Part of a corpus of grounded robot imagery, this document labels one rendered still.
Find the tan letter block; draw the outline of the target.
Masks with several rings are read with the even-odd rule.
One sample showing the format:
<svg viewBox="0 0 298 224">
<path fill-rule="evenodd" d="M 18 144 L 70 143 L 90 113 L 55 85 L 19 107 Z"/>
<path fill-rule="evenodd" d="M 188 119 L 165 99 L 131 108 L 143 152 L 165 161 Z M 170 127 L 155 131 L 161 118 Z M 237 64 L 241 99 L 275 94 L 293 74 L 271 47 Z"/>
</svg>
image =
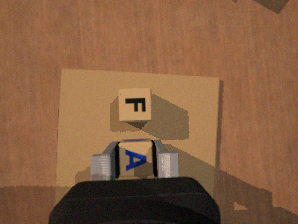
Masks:
<svg viewBox="0 0 298 224">
<path fill-rule="evenodd" d="M 151 139 L 122 139 L 119 143 L 119 165 L 121 177 L 152 176 Z"/>
<path fill-rule="evenodd" d="M 119 121 L 152 121 L 152 90 L 150 88 L 119 89 Z"/>
</svg>

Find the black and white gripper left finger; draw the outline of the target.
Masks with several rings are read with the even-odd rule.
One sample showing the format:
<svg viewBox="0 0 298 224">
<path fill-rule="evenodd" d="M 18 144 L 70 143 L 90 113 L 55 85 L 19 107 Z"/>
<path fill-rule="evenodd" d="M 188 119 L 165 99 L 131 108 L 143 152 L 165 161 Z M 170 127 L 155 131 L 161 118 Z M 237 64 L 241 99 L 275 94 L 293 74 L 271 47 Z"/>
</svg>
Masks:
<svg viewBox="0 0 298 224">
<path fill-rule="evenodd" d="M 119 178 L 119 143 L 120 141 L 112 141 L 102 154 L 93 154 L 90 157 L 91 181 Z"/>
</svg>

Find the tan flat mat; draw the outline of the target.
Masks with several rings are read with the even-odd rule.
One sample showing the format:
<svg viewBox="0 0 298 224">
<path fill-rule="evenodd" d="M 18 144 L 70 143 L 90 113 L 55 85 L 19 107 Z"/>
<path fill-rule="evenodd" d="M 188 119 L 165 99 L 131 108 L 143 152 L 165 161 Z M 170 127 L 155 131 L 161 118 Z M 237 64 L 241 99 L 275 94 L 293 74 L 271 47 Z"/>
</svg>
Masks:
<svg viewBox="0 0 298 224">
<path fill-rule="evenodd" d="M 150 88 L 152 121 L 120 122 L 119 89 Z M 160 140 L 179 154 L 180 177 L 213 198 L 219 78 L 62 69 L 55 206 L 77 183 L 91 181 L 90 157 L 112 141 Z"/>
</svg>

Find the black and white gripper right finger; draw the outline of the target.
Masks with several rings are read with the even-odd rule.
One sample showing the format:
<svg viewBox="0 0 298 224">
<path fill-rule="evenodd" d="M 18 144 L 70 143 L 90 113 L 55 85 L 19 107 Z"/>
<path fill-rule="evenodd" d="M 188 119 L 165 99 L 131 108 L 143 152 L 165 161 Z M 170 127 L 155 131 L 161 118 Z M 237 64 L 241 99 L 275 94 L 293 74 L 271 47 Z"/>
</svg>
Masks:
<svg viewBox="0 0 298 224">
<path fill-rule="evenodd" d="M 179 177 L 179 154 L 168 151 L 160 140 L 151 140 L 154 177 Z"/>
</svg>

